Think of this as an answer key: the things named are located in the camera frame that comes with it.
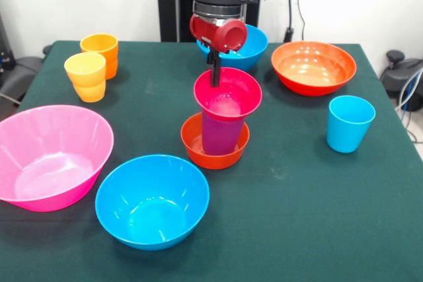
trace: blue cup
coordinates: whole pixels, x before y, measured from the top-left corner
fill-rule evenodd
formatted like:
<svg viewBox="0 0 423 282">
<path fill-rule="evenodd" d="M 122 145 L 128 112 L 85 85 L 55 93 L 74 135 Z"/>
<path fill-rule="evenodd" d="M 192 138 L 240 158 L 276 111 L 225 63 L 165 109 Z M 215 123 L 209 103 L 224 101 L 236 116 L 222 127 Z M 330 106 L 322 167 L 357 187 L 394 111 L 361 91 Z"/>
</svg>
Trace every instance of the blue cup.
<svg viewBox="0 0 423 282">
<path fill-rule="evenodd" d="M 252 69 L 252 67 L 256 65 L 258 60 L 262 57 L 269 44 L 267 36 L 259 28 L 250 26 L 249 24 L 247 25 L 247 30 L 247 41 L 239 51 L 231 51 L 228 54 L 219 54 L 222 60 L 222 67 L 234 67 L 247 72 Z M 206 59 L 210 49 L 203 46 L 200 41 L 197 41 L 197 45 Z"/>
<path fill-rule="evenodd" d="M 375 108 L 356 96 L 339 96 L 329 104 L 327 143 L 341 153 L 357 150 L 375 119 Z"/>
</svg>

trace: stacked yellow cups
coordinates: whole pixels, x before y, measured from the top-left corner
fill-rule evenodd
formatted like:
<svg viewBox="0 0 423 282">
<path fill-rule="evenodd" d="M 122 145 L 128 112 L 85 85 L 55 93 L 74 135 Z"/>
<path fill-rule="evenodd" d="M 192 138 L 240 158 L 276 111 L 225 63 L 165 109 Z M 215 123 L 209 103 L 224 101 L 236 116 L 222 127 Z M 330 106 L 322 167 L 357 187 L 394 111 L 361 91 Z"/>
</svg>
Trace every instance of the stacked yellow cups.
<svg viewBox="0 0 423 282">
<path fill-rule="evenodd" d="M 106 91 L 106 59 L 103 55 L 85 52 L 72 55 L 65 62 L 67 76 L 84 102 L 98 102 Z"/>
<path fill-rule="evenodd" d="M 116 76 L 118 70 L 119 41 L 108 33 L 98 33 L 86 36 L 79 44 L 82 52 L 95 52 L 106 59 L 106 79 Z"/>
</svg>

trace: table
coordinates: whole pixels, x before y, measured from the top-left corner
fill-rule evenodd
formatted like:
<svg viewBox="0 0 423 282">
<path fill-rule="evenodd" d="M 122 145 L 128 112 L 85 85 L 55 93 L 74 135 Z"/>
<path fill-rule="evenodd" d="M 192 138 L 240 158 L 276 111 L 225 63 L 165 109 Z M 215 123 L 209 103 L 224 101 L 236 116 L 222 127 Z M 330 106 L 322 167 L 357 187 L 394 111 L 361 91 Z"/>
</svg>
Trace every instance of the table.
<svg viewBox="0 0 423 282">
<path fill-rule="evenodd" d="M 151 153 L 188 158 L 180 140 L 199 112 L 192 87 L 205 63 L 195 44 L 122 42 L 104 100 L 82 103 L 63 62 L 77 42 L 56 42 L 20 110 L 75 104 L 101 113 L 115 147 L 91 192 L 55 213 L 0 202 L 0 281 L 423 281 L 423 164 L 362 48 L 340 45 L 358 72 L 330 96 L 280 84 L 271 44 L 252 70 L 264 100 L 248 118 L 250 143 L 235 166 L 204 170 L 210 206 L 197 229 L 161 252 L 132 250 L 95 215 L 101 180 Z M 325 143 L 327 106 L 340 94 L 368 99 L 377 117 L 356 153 Z"/>
</svg>

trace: bowl rim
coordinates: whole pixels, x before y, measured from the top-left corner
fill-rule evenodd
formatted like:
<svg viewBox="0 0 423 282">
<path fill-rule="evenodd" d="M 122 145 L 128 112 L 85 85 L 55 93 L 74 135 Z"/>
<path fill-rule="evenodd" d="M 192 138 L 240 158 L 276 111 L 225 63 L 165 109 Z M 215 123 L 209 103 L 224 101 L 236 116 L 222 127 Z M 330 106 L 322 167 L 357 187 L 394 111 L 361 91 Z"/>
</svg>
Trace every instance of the bowl rim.
<svg viewBox="0 0 423 282">
<path fill-rule="evenodd" d="M 194 151 L 193 149 L 192 149 L 192 147 L 190 147 L 187 143 L 186 143 L 186 140 L 185 140 L 185 138 L 184 138 L 184 135 L 183 135 L 183 131 L 184 131 L 184 127 L 191 121 L 191 120 L 193 120 L 195 117 L 197 117 L 197 116 L 203 116 L 203 113 L 202 112 L 198 112 L 197 114 L 194 114 L 194 115 L 192 115 L 192 116 L 190 116 L 187 120 L 185 120 L 185 122 L 184 122 L 184 124 L 182 125 L 182 127 L 181 127 L 181 129 L 180 129 L 180 138 L 182 139 L 182 142 L 184 143 L 184 146 L 187 148 L 187 149 L 190 149 L 191 151 L 193 151 L 193 152 L 195 152 L 196 154 L 198 154 L 198 155 L 200 155 L 200 156 L 202 156 L 202 157 L 204 157 L 204 158 L 208 158 L 208 159 L 222 159 L 222 158 L 226 158 L 226 157 L 230 157 L 230 156 L 233 156 L 233 155 L 236 155 L 237 153 L 240 153 L 241 151 L 244 151 L 244 149 L 245 149 L 245 147 L 247 146 L 247 144 L 249 143 L 249 141 L 250 141 L 250 128 L 249 128 L 249 126 L 247 125 L 247 123 L 246 122 L 244 122 L 244 124 L 243 124 L 243 128 L 242 129 L 244 129 L 244 128 L 246 128 L 247 129 L 247 141 L 245 142 L 245 144 L 241 147 L 241 148 L 238 148 L 238 150 L 236 150 L 236 151 L 233 151 L 232 153 L 229 153 L 228 155 L 207 155 L 207 154 L 205 154 L 205 153 L 199 153 L 199 152 L 197 152 L 197 151 Z"/>
<path fill-rule="evenodd" d="M 78 186 L 80 186 L 81 184 L 85 183 L 86 181 L 88 181 L 89 179 L 91 179 L 93 176 L 97 175 L 101 169 L 103 168 L 103 166 L 106 164 L 108 158 L 110 157 L 110 155 L 112 154 L 112 150 L 113 150 L 113 146 L 114 146 L 114 134 L 113 134 L 113 129 L 111 127 L 111 125 L 108 123 L 108 121 L 101 116 L 99 113 L 88 109 L 88 108 L 84 108 L 84 107 L 80 107 L 80 106 L 76 106 L 76 105 L 66 105 L 66 104 L 56 104 L 56 105 L 45 105 L 45 106 L 39 106 L 39 107 L 34 107 L 34 108 L 30 108 L 21 112 L 16 113 L 15 115 L 12 115 L 6 119 L 4 119 L 2 122 L 0 122 L 0 129 L 1 129 L 1 125 L 3 125 L 3 123 L 5 122 L 9 122 L 14 120 L 15 118 L 21 117 L 21 116 L 26 116 L 31 112 L 40 112 L 43 111 L 45 109 L 50 109 L 50 108 L 77 108 L 78 110 L 82 110 L 84 112 L 88 112 L 93 114 L 95 117 L 97 117 L 100 121 L 103 121 L 106 124 L 106 127 L 108 129 L 108 131 L 110 132 L 110 136 L 111 136 L 111 142 L 110 142 L 110 149 L 108 150 L 107 155 L 104 157 L 103 161 L 101 162 L 101 164 L 98 165 L 97 169 L 91 173 L 91 175 L 87 178 L 85 178 L 84 180 L 80 181 L 76 186 L 73 186 L 72 188 L 68 188 L 67 190 L 63 190 L 54 194 L 49 194 L 49 195 L 45 195 L 45 196 L 40 196 L 40 197 L 33 197 L 33 198 L 27 198 L 27 199 L 11 199 L 11 198 L 6 198 L 3 196 L 0 196 L 0 200 L 2 201 L 8 201 L 11 203 L 26 203 L 26 202 L 31 202 L 31 201 L 40 201 L 43 199 L 48 199 L 48 198 L 52 198 L 55 196 L 59 196 L 61 194 L 67 193 L 75 188 L 77 188 Z"/>
<path fill-rule="evenodd" d="M 237 55 L 233 55 L 233 54 L 225 54 L 220 52 L 219 55 L 221 55 L 222 59 L 230 59 L 230 60 L 241 60 L 241 59 L 250 59 L 252 57 L 256 57 L 260 54 L 263 54 L 264 51 L 266 51 L 267 47 L 269 46 L 269 37 L 267 37 L 267 34 L 265 34 L 260 28 L 257 28 L 256 26 L 252 26 L 251 24 L 246 24 L 247 29 L 253 29 L 253 30 L 257 30 L 259 31 L 259 33 L 261 33 L 265 39 L 266 39 L 266 45 L 260 49 L 257 53 L 249 55 L 249 56 L 242 56 L 242 57 L 238 57 Z M 205 47 L 201 41 L 196 40 L 197 46 L 206 54 L 208 54 L 210 52 L 210 49 Z"/>
<path fill-rule="evenodd" d="M 198 97 L 197 97 L 197 94 L 196 94 L 196 87 L 197 87 L 197 83 L 198 83 L 198 81 L 203 77 L 203 76 L 206 76 L 206 74 L 207 73 L 209 73 L 209 72 L 211 72 L 212 71 L 212 69 L 208 69 L 207 71 L 204 71 L 203 73 L 201 73 L 200 74 L 200 76 L 199 77 L 197 77 L 197 79 L 196 79 L 196 81 L 194 82 L 194 87 L 192 88 L 192 91 L 193 91 L 193 93 L 194 93 L 194 98 L 195 98 L 195 100 L 196 100 L 196 102 L 197 102 L 197 104 L 198 105 L 200 105 L 200 107 L 201 107 L 201 109 L 202 110 L 204 110 L 205 112 L 207 112 L 208 114 L 212 114 L 213 116 L 215 116 L 215 117 L 217 117 L 217 118 L 221 118 L 221 117 L 225 117 L 225 118 L 231 118 L 231 119 L 242 119 L 242 118 L 246 118 L 247 116 L 249 116 L 249 115 L 251 115 L 253 112 L 255 112 L 257 109 L 258 109 L 258 107 L 260 107 L 260 105 L 262 104 L 262 101 L 263 101 L 263 89 L 262 89 L 262 87 L 260 86 L 260 83 L 251 75 L 251 74 L 248 74 L 247 72 L 244 72 L 243 70 L 241 70 L 241 69 L 237 69 L 237 68 L 235 68 L 235 67 L 226 67 L 226 66 L 223 66 L 223 67 L 221 67 L 221 71 L 223 70 L 223 69 L 230 69 L 230 70 L 236 70 L 236 71 L 239 71 L 239 72 L 242 72 L 242 76 L 247 76 L 247 77 L 251 77 L 253 80 L 254 80 L 254 83 L 256 83 L 257 84 L 257 86 L 258 86 L 258 88 L 260 89 L 260 98 L 259 98 L 259 101 L 258 101 L 258 103 L 257 103 L 257 105 L 252 109 L 252 110 L 250 110 L 249 112 L 246 112 L 245 114 L 241 114 L 241 115 L 234 115 L 234 116 L 222 116 L 221 114 L 218 114 L 217 112 L 212 112 L 211 110 L 209 110 L 208 108 L 206 108 L 204 105 L 203 105 L 203 103 L 202 102 L 200 102 L 199 100 L 198 100 Z"/>
<path fill-rule="evenodd" d="M 308 84 L 304 84 L 304 83 L 299 82 L 299 81 L 294 81 L 293 79 L 290 79 L 289 77 L 286 77 L 286 76 L 285 76 L 282 72 L 280 72 L 280 71 L 276 68 L 275 54 L 276 54 L 276 52 L 277 52 L 277 51 L 282 50 L 282 49 L 283 49 L 284 47 L 286 47 L 286 46 L 291 46 L 291 45 L 293 45 L 293 44 L 298 44 L 298 43 L 305 43 L 305 44 L 320 44 L 320 45 L 322 44 L 322 45 L 325 45 L 325 46 L 332 47 L 332 48 L 334 48 L 334 49 L 336 49 L 336 50 L 342 51 L 342 52 L 344 52 L 344 53 L 348 56 L 348 58 L 349 58 L 349 59 L 352 61 L 352 63 L 354 64 L 354 71 L 352 72 L 351 76 L 349 76 L 347 79 L 343 80 L 342 82 L 339 82 L 339 83 L 336 83 L 336 84 L 330 85 L 330 86 L 328 86 L 328 85 L 308 85 Z M 287 79 L 287 80 L 289 80 L 289 81 L 291 81 L 291 82 L 293 82 L 293 83 L 297 83 L 297 84 L 303 85 L 303 86 L 305 86 L 305 87 L 330 88 L 330 87 L 342 86 L 342 85 L 345 85 L 346 83 L 348 83 L 349 81 L 351 81 L 351 79 L 352 79 L 352 78 L 356 75 L 356 73 L 357 73 L 357 63 L 356 63 L 356 60 L 352 57 L 352 55 L 351 55 L 351 54 L 349 54 L 346 50 L 344 50 L 344 49 L 342 49 L 342 48 L 340 48 L 339 46 L 336 46 L 336 45 L 334 45 L 334 44 L 324 43 L 324 42 L 318 42 L 318 41 L 295 41 L 295 42 L 288 42 L 288 43 L 284 43 L 284 44 L 282 44 L 282 45 L 278 46 L 278 47 L 277 47 L 277 48 L 273 51 L 273 53 L 272 53 L 272 57 L 271 57 L 271 61 L 272 61 L 272 67 L 273 67 L 273 70 L 275 70 L 276 74 L 278 74 L 278 75 L 282 76 L 283 78 L 285 78 L 285 79 Z"/>
<path fill-rule="evenodd" d="M 150 157 L 162 157 L 162 158 L 172 158 L 172 159 L 174 159 L 174 160 L 178 160 L 178 161 L 182 161 L 184 164 L 187 164 L 187 165 L 189 165 L 189 166 L 191 166 L 191 167 L 193 167 L 197 172 L 198 172 L 198 175 L 200 176 L 200 179 L 202 180 L 202 181 L 204 181 L 204 185 L 206 185 L 206 195 L 207 195 L 207 201 L 206 201 L 206 204 L 204 205 L 204 210 L 203 211 L 201 211 L 201 213 L 200 213 L 200 217 L 198 217 L 198 219 L 194 222 L 194 224 L 192 224 L 189 228 L 187 228 L 187 229 L 184 229 L 178 236 L 176 236 L 176 237 L 172 237 L 172 238 L 170 238 L 170 239 L 166 239 L 165 241 L 161 241 L 161 242 L 157 242 L 157 243 L 153 243 L 153 244 L 149 244 L 149 243 L 144 243 L 144 242 L 136 242 L 136 241 L 133 241 L 133 240 L 129 240 L 129 239 L 127 239 L 127 238 L 122 238 L 120 235 L 118 235 L 118 234 L 115 234 L 115 233 L 113 233 L 105 224 L 105 222 L 101 219 L 101 217 L 99 217 L 99 215 L 98 215 L 98 204 L 99 204 L 99 202 L 98 202 L 98 196 L 99 196 L 99 193 L 101 192 L 101 190 L 102 190 L 102 188 L 103 188 L 103 186 L 105 185 L 105 183 L 107 183 L 107 180 L 111 177 L 111 175 L 113 175 L 118 169 L 120 169 L 121 167 L 123 167 L 123 166 L 125 166 L 125 165 L 127 165 L 127 164 L 131 164 L 131 163 L 133 163 L 134 161 L 137 161 L 137 160 L 144 160 L 144 159 L 147 159 L 147 158 L 150 158 Z M 131 159 L 131 160 L 128 160 L 128 161 L 126 161 L 126 162 L 124 162 L 124 163 L 122 163 L 121 165 L 119 165 L 119 166 L 117 166 L 112 172 L 110 172 L 109 174 L 108 174 L 108 176 L 106 176 L 105 178 L 104 178 L 104 180 L 101 182 L 101 184 L 100 184 L 100 186 L 99 186 L 99 188 L 98 188 L 98 190 L 97 190 L 97 193 L 96 193 L 96 196 L 95 196 L 95 213 L 96 213 L 96 216 L 97 216 L 97 219 L 98 219 L 98 221 L 100 222 L 100 224 L 101 224 L 101 226 L 103 227 L 103 229 L 106 231 L 106 232 L 108 232 L 110 235 L 112 235 L 114 238 L 116 238 L 116 239 L 118 239 L 118 240 L 121 240 L 122 242 L 125 242 L 125 243 L 128 243 L 128 244 L 133 244 L 133 245 L 136 245 L 136 246 L 160 246 L 160 245 L 162 245 L 162 244 L 166 244 L 166 243 L 168 243 L 168 242 L 171 242 L 171 241 L 175 241 L 175 240 L 178 240 L 179 238 L 181 238 L 181 237 L 184 237 L 185 235 L 187 235 L 189 232 L 191 232 L 194 228 L 196 228 L 196 226 L 198 225 L 198 223 L 203 219 L 203 217 L 204 217 L 204 215 L 206 214 L 206 211 L 207 211 L 207 209 L 208 209 L 208 206 L 209 206 L 209 203 L 210 203 L 210 187 L 209 187 L 209 184 L 208 184 L 208 181 L 207 181 L 207 178 L 206 178 L 206 176 L 204 175 L 204 173 L 197 167 L 197 166 L 195 166 L 194 164 L 192 164 L 191 162 L 189 162 L 188 160 L 185 160 L 185 159 L 183 159 L 183 158 L 180 158 L 180 157 L 176 157 L 176 156 L 174 156 L 174 155 L 166 155 L 166 154 L 152 154 L 152 155 L 143 155 L 143 156 L 140 156 L 140 157 L 136 157 L 136 158 L 133 158 L 133 159 Z"/>
</svg>

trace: red-orange bowl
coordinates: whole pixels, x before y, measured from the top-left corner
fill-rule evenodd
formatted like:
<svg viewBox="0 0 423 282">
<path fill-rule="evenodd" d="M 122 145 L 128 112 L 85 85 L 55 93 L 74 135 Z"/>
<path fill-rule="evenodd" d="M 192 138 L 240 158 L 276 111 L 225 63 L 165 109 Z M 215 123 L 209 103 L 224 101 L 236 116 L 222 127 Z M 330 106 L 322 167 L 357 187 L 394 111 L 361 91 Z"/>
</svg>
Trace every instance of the red-orange bowl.
<svg viewBox="0 0 423 282">
<path fill-rule="evenodd" d="M 198 166 L 210 170 L 222 170 L 233 166 L 242 157 L 245 147 L 249 142 L 249 127 L 244 123 L 237 147 L 232 153 L 228 155 L 206 155 L 202 149 L 202 118 L 201 112 L 189 117 L 180 130 L 180 137 L 182 138 L 188 156 Z"/>
<path fill-rule="evenodd" d="M 300 95 L 330 94 L 357 71 L 354 58 L 343 49 L 320 42 L 290 42 L 272 54 L 272 65 L 287 88 Z"/>
</svg>

